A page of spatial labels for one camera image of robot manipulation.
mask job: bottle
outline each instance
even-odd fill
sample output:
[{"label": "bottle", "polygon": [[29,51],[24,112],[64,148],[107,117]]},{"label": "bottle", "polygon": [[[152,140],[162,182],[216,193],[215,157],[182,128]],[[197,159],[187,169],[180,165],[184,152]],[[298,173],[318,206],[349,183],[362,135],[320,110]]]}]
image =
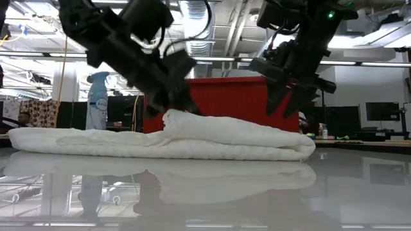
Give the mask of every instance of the bottle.
[{"label": "bottle", "polygon": [[327,129],[327,125],[325,124],[322,125],[322,138],[328,139],[328,129]]},{"label": "bottle", "polygon": [[85,129],[105,130],[107,122],[107,88],[106,77],[110,73],[99,72],[92,74],[92,85],[87,101],[87,120]]}]

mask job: green light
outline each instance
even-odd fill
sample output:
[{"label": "green light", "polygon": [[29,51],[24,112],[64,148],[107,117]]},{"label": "green light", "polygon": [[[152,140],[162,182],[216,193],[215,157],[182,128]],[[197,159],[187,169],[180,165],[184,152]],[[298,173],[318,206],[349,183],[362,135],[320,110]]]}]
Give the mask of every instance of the green light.
[{"label": "green light", "polygon": [[330,11],[329,13],[328,13],[328,19],[332,19],[333,17],[334,17],[334,14],[335,14],[335,12],[334,11]]}]

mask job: computer monitor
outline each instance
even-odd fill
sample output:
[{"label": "computer monitor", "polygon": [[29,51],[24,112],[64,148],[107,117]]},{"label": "computer monitor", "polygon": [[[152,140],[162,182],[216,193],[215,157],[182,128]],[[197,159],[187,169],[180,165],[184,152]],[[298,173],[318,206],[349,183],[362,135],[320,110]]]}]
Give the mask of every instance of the computer monitor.
[{"label": "computer monitor", "polygon": [[107,121],[122,122],[122,127],[131,127],[134,103],[137,96],[109,96]]},{"label": "computer monitor", "polygon": [[399,103],[365,103],[368,121],[399,121]]}]

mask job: red box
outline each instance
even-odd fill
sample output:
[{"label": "red box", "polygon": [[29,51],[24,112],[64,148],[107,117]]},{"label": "red box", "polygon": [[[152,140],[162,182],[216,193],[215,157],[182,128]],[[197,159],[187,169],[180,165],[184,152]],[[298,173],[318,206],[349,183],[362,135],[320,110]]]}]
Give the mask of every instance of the red box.
[{"label": "red box", "polygon": [[[188,80],[191,97],[205,116],[229,116],[253,123],[299,131],[298,113],[283,118],[289,96],[272,115],[266,115],[267,86],[263,77],[204,78]],[[153,119],[144,118],[144,133],[164,128],[162,114]]]}]

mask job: ceiling duct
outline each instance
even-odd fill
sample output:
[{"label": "ceiling duct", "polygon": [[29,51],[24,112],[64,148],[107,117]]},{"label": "ceiling duct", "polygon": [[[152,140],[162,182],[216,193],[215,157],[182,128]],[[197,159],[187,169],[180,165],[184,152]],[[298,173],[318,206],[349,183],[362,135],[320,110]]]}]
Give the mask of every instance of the ceiling duct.
[{"label": "ceiling duct", "polygon": [[[211,11],[214,12],[213,4],[210,3]],[[207,24],[207,7],[203,1],[181,1],[180,9],[183,14],[184,36],[186,38],[198,35]],[[200,36],[200,39],[209,39],[211,35],[211,24]],[[191,56],[209,56],[211,43],[207,41],[191,41],[187,43],[187,50]],[[207,77],[208,65],[197,65],[193,69],[190,78]]]}]

